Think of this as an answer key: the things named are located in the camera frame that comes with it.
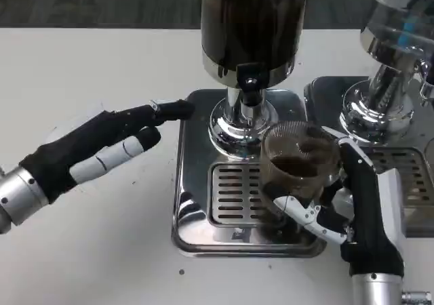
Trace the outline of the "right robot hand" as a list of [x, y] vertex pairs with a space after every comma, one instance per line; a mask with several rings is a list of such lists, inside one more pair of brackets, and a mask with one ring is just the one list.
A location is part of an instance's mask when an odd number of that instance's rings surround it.
[[404, 276], [399, 172], [378, 172], [348, 135], [286, 121], [264, 135], [260, 188], [267, 205], [336, 243], [351, 275]]

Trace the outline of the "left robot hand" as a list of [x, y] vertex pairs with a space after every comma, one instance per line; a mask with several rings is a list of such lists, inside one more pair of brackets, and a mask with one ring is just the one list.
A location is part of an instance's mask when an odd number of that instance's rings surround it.
[[78, 185], [69, 172], [75, 164], [129, 137], [143, 142], [143, 149], [148, 150], [161, 139], [158, 126], [166, 121], [190, 119], [194, 111], [194, 104], [186, 100], [122, 111], [104, 110], [65, 136], [41, 145], [19, 165], [32, 175], [52, 204]]

